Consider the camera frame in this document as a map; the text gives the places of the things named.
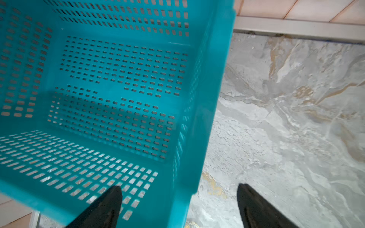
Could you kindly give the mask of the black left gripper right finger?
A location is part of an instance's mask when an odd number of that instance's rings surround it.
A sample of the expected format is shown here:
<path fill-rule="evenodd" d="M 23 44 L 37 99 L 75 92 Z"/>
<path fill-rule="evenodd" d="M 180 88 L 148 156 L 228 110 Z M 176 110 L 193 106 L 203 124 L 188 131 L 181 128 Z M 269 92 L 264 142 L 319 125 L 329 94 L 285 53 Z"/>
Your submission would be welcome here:
<path fill-rule="evenodd" d="M 247 183 L 238 185 L 237 202 L 245 228 L 298 228 Z"/>

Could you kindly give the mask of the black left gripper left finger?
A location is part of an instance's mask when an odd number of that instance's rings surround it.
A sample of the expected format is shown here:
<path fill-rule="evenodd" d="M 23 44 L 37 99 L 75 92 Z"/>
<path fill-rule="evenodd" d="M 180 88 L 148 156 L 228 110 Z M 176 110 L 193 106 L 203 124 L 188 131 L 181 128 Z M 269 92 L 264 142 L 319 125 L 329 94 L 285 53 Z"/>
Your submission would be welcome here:
<path fill-rule="evenodd" d="M 123 201 L 122 190 L 112 186 L 67 225 L 68 228 L 115 228 Z"/>

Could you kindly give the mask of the teal plastic perforated basket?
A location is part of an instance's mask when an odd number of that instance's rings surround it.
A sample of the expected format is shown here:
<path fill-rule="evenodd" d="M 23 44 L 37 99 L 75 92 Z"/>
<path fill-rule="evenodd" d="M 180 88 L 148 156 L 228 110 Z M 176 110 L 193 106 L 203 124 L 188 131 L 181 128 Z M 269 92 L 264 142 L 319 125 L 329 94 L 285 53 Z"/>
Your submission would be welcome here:
<path fill-rule="evenodd" d="M 234 1 L 1 1 L 1 193 L 68 224 L 111 186 L 121 228 L 182 228 Z"/>

